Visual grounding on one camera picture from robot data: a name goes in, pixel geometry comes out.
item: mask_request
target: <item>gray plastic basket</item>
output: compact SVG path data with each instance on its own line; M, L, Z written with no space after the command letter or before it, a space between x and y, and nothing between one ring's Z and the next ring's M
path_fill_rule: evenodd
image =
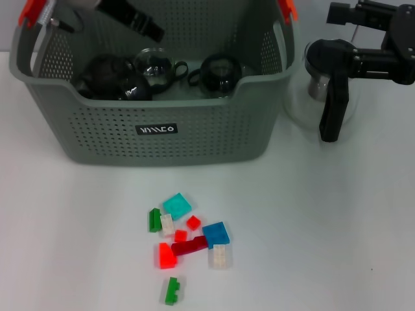
M100 12L83 13L85 29L47 27L34 69L41 26L16 29L10 70L26 83L68 156L80 163L162 166L243 161L267 148L289 78L300 63L298 23L285 23L276 0L134 0L166 30L156 45ZM55 15L77 20L68 8ZM177 60L200 64L217 52L234 55L259 73L244 77L220 99L121 102L88 100L73 87L96 55L166 48ZM178 133L138 135L136 126L177 124Z

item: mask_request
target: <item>orange clip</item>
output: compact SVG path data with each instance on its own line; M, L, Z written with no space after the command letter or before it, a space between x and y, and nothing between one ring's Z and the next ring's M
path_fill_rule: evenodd
M298 20L298 14L296 6L294 4L294 0L278 0L278 3L283 13L286 24L290 23L290 13L292 13L293 20Z
M44 6L46 4L46 0L27 0L23 11L21 11L19 17L19 26L22 26L25 18L29 20L27 23L28 28L33 27L38 21L39 15L42 12Z

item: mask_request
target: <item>black label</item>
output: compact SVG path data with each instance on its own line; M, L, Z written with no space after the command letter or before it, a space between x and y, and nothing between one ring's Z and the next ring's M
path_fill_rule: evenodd
M177 134L177 124L153 124L153 125L136 125L138 135L165 135Z

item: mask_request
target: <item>blue lego brick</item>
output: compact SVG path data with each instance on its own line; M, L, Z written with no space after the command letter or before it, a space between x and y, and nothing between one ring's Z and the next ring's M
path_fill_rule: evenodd
M209 249L213 248L215 244L229 244L229 236L226 232L223 222L217 224L207 225L202 228L203 235L206 237Z
M192 210L189 202L180 193L164 202L163 207L166 213L171 214L173 220L179 219Z

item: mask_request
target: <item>white lego brick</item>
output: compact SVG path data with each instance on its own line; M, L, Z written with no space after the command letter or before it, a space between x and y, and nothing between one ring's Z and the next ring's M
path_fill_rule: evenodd
M213 267L215 269L226 269L225 245L213 245Z
M176 231L174 230L173 219L170 214L162 215L160 220L161 226L163 227L163 234L165 236L175 234Z

